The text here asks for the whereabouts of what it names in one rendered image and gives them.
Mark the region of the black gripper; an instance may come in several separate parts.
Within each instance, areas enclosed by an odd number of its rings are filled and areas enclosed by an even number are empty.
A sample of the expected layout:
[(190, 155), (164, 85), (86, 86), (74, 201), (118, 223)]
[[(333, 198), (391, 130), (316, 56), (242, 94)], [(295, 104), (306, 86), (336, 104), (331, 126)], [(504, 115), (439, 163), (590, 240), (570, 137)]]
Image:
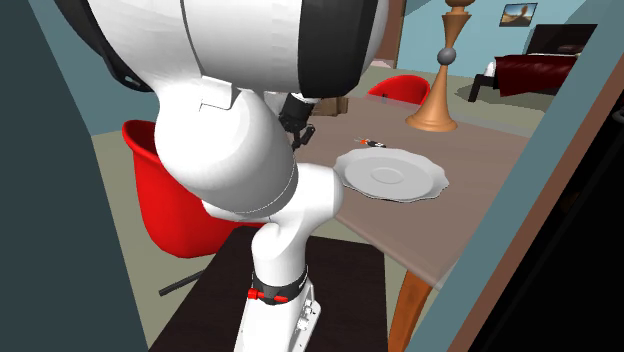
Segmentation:
[(307, 145), (316, 131), (312, 124), (307, 125), (315, 105), (315, 102), (292, 93), (286, 97), (278, 119), (286, 132), (293, 133), (293, 150)]

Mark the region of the white scalloped plate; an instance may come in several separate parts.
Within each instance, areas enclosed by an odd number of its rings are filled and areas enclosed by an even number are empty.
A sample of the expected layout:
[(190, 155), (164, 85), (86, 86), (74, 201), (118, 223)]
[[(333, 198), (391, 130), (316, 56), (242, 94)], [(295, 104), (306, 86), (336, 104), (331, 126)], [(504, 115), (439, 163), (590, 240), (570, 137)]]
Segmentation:
[(334, 169), (346, 187), (393, 202), (433, 199), (449, 186), (441, 166), (403, 149), (354, 149), (339, 156)]

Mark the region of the red shell chair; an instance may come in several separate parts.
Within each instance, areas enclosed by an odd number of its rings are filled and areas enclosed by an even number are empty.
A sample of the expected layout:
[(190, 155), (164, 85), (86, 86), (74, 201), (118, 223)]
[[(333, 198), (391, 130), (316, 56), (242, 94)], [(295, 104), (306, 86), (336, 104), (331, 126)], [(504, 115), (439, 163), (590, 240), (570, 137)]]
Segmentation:
[(133, 155), (141, 216), (151, 240), (164, 252), (195, 258), (219, 251), (231, 232), (241, 227), (210, 216), (202, 201), (163, 167), (154, 142), (155, 123), (128, 120), (122, 136)]
[(430, 92), (427, 80), (416, 75), (398, 75), (387, 78), (373, 86), (369, 95), (421, 105)]

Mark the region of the wooden door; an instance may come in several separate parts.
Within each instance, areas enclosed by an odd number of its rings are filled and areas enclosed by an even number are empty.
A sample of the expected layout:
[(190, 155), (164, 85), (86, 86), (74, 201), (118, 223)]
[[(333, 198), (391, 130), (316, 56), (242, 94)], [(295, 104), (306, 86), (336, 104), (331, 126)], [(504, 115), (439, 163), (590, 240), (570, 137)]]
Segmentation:
[(407, 0), (389, 0), (389, 12), (383, 40), (371, 65), (395, 68), (398, 62)]

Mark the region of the tall wooden candlestick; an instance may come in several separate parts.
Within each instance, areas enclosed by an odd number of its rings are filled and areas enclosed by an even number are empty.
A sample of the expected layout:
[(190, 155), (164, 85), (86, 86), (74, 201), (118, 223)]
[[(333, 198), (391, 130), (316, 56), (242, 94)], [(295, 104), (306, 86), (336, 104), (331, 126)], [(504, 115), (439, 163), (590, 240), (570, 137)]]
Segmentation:
[(466, 8), (474, 2), (475, 0), (445, 0), (450, 10), (442, 15), (445, 44), (437, 54), (440, 68), (425, 101), (415, 113), (405, 119), (408, 126), (429, 132), (449, 132), (458, 127), (450, 116), (447, 104), (448, 68), (456, 60), (454, 44), (471, 18)]

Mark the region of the brown wooden table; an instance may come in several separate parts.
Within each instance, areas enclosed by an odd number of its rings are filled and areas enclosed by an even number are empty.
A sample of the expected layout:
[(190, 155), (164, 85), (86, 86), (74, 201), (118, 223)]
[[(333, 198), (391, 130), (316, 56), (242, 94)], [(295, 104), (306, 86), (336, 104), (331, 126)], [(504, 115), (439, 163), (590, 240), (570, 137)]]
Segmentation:
[(337, 215), (407, 270), (388, 338), (390, 352), (404, 352), (427, 296), (442, 287), (528, 142), (465, 118), (451, 132), (418, 130), (405, 122), (416, 109), (376, 96), (352, 98), (344, 115), (311, 117), (317, 131), (296, 153), (300, 162), (332, 166), (364, 137), (423, 155), (445, 171), (450, 185), (433, 200), (396, 203), (348, 190)]

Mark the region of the dark robot stand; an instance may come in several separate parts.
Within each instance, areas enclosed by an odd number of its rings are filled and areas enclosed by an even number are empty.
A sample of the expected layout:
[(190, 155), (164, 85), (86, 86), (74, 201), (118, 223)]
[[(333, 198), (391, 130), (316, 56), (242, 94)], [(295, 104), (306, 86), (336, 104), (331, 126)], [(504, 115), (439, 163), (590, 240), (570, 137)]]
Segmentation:
[[(149, 352), (233, 352), (251, 287), (255, 232), (232, 232)], [(306, 261), (321, 313), (305, 352), (388, 352), (383, 253), (311, 236)]]

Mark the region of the bed with dark red cover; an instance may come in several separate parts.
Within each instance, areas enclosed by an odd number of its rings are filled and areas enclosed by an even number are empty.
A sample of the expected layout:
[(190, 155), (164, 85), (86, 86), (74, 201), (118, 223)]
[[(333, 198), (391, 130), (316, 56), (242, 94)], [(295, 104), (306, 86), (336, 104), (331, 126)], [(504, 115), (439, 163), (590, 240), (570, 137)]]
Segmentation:
[(474, 77), (469, 102), (482, 87), (501, 97), (524, 93), (555, 95), (587, 45), (596, 24), (539, 24), (524, 54), (496, 57), (487, 71)]

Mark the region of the framed wall picture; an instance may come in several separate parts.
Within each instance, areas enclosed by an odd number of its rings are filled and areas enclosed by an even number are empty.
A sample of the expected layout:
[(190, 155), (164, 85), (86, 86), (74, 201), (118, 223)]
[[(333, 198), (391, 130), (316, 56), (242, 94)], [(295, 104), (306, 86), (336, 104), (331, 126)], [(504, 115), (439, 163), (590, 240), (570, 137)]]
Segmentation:
[(534, 16), (537, 3), (506, 4), (501, 19), (500, 27), (528, 27)]

